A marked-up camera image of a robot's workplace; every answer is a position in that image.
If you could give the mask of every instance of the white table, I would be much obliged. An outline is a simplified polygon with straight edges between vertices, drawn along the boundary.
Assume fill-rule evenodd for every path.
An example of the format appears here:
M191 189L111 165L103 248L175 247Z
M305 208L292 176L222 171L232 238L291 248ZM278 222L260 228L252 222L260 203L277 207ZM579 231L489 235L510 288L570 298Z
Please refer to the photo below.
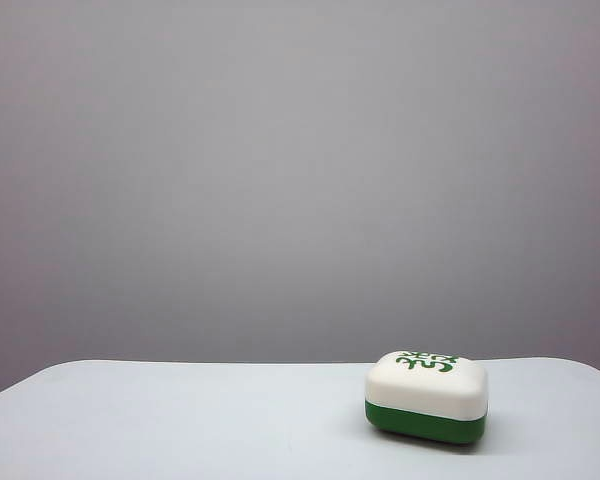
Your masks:
M600 478L600 371L481 363L464 447L369 425L368 364L65 363L0 393L0 480Z

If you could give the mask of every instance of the soap dish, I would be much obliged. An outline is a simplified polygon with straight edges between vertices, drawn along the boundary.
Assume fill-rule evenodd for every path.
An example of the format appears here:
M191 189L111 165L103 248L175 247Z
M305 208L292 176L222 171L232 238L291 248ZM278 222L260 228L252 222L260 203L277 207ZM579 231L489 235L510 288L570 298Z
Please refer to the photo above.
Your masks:
M487 398L484 367L453 355L388 353L366 377L365 410L373 425L442 442L478 440Z

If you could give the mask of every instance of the gray wall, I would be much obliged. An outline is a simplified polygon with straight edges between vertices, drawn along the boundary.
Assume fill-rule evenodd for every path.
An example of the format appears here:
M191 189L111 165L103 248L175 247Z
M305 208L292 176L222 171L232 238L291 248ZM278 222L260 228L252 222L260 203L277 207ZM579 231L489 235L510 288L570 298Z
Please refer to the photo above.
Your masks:
M247 3L0 0L0 389L83 358L600 368L600 1Z

